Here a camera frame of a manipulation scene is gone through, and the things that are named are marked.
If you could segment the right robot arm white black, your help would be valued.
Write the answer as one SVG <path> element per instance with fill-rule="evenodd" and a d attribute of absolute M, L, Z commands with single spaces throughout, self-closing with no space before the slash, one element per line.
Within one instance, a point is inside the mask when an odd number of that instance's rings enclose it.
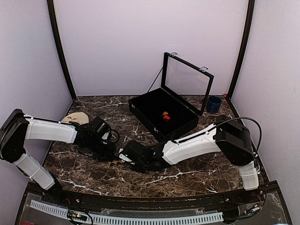
<path fill-rule="evenodd" d="M 250 203 L 256 198 L 259 179 L 250 131 L 225 115 L 218 116 L 215 123 L 199 132 L 181 139 L 160 142 L 153 147 L 130 141 L 123 154 L 134 165 L 133 170 L 144 173 L 158 172 L 181 161 L 212 152 L 222 152 L 232 165 L 238 167 L 244 187 L 239 199 L 243 203 Z"/>

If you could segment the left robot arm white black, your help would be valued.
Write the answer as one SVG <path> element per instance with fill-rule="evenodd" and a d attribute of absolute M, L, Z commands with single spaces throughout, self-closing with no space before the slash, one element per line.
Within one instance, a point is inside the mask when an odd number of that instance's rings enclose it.
<path fill-rule="evenodd" d="M 60 183 L 35 160 L 24 147 L 26 140 L 46 140 L 69 143 L 88 149 L 93 158 L 109 161 L 116 158 L 114 130 L 102 118 L 95 117 L 87 123 L 79 120 L 68 122 L 35 118 L 15 109 L 0 129 L 0 158 L 16 165 L 42 189 L 55 204 L 66 201 L 66 193 Z"/>

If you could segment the tan brown argyle sock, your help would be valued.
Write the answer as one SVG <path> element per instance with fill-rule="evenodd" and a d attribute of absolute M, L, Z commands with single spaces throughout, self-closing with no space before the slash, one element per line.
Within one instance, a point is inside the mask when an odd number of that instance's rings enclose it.
<path fill-rule="evenodd" d="M 123 164 L 123 161 L 121 159 L 114 159 L 111 162 L 109 162 L 109 166 L 115 166 L 115 165 L 121 165 Z"/>

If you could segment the red orange argyle sock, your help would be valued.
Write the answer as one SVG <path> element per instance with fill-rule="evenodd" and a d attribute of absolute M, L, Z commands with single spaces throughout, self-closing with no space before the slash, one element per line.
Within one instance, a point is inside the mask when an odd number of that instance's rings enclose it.
<path fill-rule="evenodd" d="M 168 112 L 163 112 L 162 118 L 164 121 L 169 121 L 171 119 Z"/>

